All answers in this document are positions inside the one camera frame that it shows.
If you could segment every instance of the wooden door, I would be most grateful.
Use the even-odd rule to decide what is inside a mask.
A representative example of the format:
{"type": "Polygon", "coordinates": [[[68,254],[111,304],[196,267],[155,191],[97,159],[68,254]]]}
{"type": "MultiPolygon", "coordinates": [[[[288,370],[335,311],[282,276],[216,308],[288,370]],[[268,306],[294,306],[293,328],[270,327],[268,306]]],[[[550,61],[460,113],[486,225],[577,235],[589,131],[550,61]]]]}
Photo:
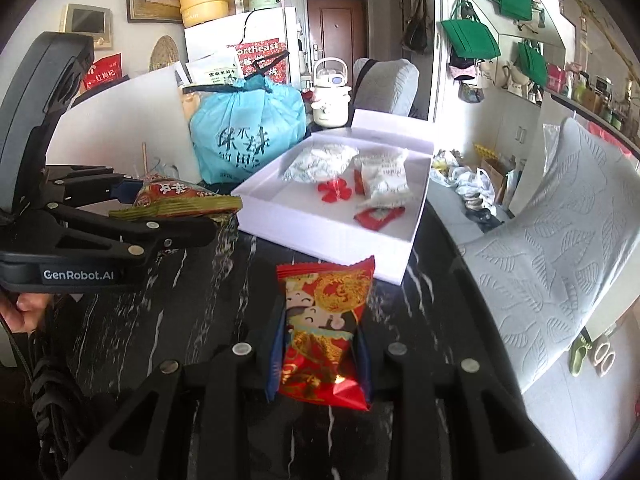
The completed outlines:
{"type": "MultiPolygon", "coordinates": [[[[353,87],[353,62],[368,57],[367,0],[306,0],[311,43],[311,67],[323,57],[337,57],[349,69],[353,87]]],[[[327,68],[340,68],[327,62],[327,68]]]]}

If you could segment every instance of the red paper flower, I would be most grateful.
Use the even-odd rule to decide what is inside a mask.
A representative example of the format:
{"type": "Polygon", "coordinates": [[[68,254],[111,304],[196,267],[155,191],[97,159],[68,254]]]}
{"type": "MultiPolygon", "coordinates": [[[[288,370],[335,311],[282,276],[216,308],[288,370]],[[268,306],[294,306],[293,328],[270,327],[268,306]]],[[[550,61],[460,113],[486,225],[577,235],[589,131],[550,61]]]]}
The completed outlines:
{"type": "Polygon", "coordinates": [[[353,193],[353,191],[347,187],[347,181],[343,178],[336,178],[329,182],[318,184],[318,191],[325,193],[322,200],[329,203],[337,202],[339,198],[348,200],[353,193]]]}

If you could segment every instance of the white refrigerator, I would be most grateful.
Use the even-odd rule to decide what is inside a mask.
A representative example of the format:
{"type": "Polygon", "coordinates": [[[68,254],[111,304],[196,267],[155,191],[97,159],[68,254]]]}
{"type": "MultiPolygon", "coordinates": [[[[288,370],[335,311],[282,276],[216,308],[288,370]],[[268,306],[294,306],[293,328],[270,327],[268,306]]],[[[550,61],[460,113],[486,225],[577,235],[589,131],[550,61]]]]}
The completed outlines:
{"type": "Polygon", "coordinates": [[[189,61],[226,46],[278,39],[287,44],[287,82],[300,90],[298,20],[295,7],[256,10],[201,23],[184,30],[189,61]]]}

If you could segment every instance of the blue plastic bag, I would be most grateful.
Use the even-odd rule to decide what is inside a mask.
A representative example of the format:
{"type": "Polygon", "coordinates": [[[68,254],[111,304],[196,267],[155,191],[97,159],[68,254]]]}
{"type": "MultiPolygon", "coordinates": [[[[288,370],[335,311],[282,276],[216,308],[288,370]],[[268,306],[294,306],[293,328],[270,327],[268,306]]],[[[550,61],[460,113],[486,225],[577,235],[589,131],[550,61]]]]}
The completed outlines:
{"type": "Polygon", "coordinates": [[[242,182],[305,136],[305,106],[295,88],[257,74],[212,86],[191,118],[191,140],[208,184],[242,182]]]}

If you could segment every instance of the picture frame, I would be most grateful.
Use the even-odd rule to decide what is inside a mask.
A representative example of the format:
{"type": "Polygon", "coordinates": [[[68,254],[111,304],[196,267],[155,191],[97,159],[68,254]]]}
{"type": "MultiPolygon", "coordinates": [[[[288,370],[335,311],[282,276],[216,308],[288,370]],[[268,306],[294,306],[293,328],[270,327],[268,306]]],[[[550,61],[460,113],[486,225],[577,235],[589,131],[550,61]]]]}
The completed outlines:
{"type": "Polygon", "coordinates": [[[177,0],[127,0],[127,21],[182,23],[180,5],[177,0]]]}

